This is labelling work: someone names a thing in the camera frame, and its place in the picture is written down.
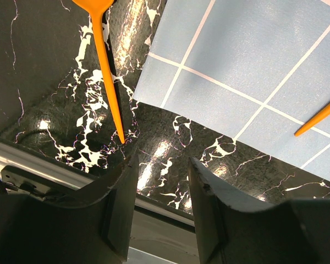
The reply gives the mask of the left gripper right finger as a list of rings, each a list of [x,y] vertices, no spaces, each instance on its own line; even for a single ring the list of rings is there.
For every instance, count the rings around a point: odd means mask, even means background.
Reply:
[[[264,202],[193,157],[188,174],[201,263],[330,263],[330,199]]]

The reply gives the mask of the blue checked placemat cloth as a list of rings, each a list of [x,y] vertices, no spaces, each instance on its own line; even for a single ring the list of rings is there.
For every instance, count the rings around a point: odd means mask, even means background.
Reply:
[[[330,1],[168,1],[134,98],[330,181]]]

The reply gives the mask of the orange plastic spoon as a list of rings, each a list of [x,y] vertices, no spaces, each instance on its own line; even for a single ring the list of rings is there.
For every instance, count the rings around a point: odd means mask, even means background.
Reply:
[[[73,2],[83,10],[87,11],[91,17],[94,42],[96,46],[98,60],[101,67],[101,72],[103,76],[107,99],[109,102],[109,107],[111,110],[114,125],[117,130],[119,139],[121,143],[124,144],[125,137],[124,137],[121,113],[119,109],[116,90],[114,87],[112,73],[109,67],[105,41],[103,37],[103,26],[102,26],[102,18],[104,12],[113,4],[113,1],[73,0]]]

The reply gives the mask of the orange plastic fork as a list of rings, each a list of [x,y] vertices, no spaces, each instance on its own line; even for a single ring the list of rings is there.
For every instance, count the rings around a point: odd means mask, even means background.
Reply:
[[[317,112],[310,120],[308,120],[299,130],[294,133],[294,136],[300,136],[313,126],[323,121],[330,115],[330,103],[324,106],[319,112]]]

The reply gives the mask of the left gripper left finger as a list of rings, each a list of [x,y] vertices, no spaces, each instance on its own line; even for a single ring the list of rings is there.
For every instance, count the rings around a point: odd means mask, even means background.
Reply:
[[[31,184],[7,192],[0,180],[0,263],[123,263],[127,260],[139,164],[127,157],[78,190]]]

